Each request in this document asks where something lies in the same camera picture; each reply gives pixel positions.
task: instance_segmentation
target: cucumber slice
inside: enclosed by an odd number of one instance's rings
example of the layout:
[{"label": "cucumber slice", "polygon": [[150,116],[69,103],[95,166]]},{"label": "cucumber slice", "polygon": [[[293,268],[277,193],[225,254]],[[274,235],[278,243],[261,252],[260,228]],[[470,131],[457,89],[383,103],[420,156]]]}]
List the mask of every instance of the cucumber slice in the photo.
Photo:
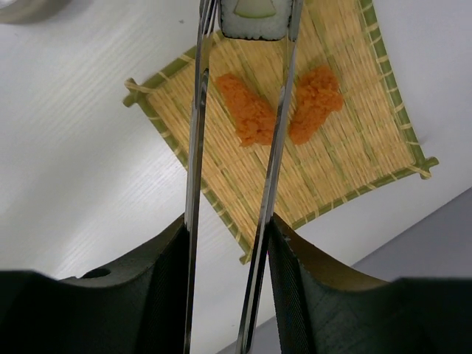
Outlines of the cucumber slice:
[{"label": "cucumber slice", "polygon": [[276,13],[272,0],[239,0],[235,8],[235,15],[244,18],[266,18]]}]

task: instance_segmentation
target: bamboo mat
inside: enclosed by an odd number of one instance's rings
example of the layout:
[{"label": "bamboo mat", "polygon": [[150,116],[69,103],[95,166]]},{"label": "bamboo mat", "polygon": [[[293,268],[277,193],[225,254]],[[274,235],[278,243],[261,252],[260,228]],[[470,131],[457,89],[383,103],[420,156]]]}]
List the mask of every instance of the bamboo mat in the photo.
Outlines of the bamboo mat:
[{"label": "bamboo mat", "polygon": [[[235,124],[213,84],[231,72],[277,108],[283,42],[227,40],[210,59],[202,192],[250,259],[270,147],[240,147]],[[138,103],[187,166],[195,48],[142,86],[132,79],[124,104]],[[431,176],[395,82],[372,0],[305,0],[297,77],[327,64],[344,96],[304,145],[286,140],[276,212],[294,229],[370,190],[419,173]],[[294,112],[292,100],[291,112]]]}]

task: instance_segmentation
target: orange food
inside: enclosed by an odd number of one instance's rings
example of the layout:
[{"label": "orange food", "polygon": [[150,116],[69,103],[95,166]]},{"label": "orange food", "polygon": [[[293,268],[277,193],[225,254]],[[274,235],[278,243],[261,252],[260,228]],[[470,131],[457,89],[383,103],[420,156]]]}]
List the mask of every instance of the orange food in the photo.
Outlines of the orange food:
[{"label": "orange food", "polygon": [[233,74],[216,79],[229,113],[235,118],[236,135],[241,146],[254,143],[270,145],[274,134],[275,113],[266,100],[252,92]]},{"label": "orange food", "polygon": [[343,97],[329,66],[320,66],[304,75],[296,88],[297,108],[288,135],[295,145],[306,143],[333,111],[340,111]]}]

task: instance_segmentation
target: white tabletop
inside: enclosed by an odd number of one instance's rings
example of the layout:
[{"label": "white tabletop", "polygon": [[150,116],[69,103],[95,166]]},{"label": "white tabletop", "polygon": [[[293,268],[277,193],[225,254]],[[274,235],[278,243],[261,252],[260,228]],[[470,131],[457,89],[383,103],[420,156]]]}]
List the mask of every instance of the white tabletop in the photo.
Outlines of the white tabletop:
[{"label": "white tabletop", "polygon": [[[411,176],[300,230],[353,264],[472,186],[472,2],[376,0],[384,40],[433,178]],[[198,0],[72,0],[0,25],[0,268],[82,275],[184,210],[185,171],[123,82],[195,43]],[[249,267],[202,198],[192,353],[237,336]],[[265,278],[260,322],[274,315]]]}]

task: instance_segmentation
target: woven bamboo surface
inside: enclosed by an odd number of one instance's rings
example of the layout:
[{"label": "woven bamboo surface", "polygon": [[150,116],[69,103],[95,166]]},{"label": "woven bamboo surface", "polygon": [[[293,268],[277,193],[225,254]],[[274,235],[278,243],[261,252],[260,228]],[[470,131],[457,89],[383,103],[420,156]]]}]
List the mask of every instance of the woven bamboo surface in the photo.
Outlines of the woven bamboo surface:
[{"label": "woven bamboo surface", "polygon": [[[215,36],[210,59],[203,193],[249,259],[270,147],[240,147],[235,124],[215,85],[231,72],[277,107],[283,42]],[[143,86],[129,80],[126,105],[138,103],[187,166],[195,49]],[[372,0],[305,0],[297,77],[327,64],[339,79],[342,111],[330,115],[309,143],[286,140],[276,212],[294,229],[399,178],[431,176],[393,76]],[[295,109],[292,100],[291,112]]]}]

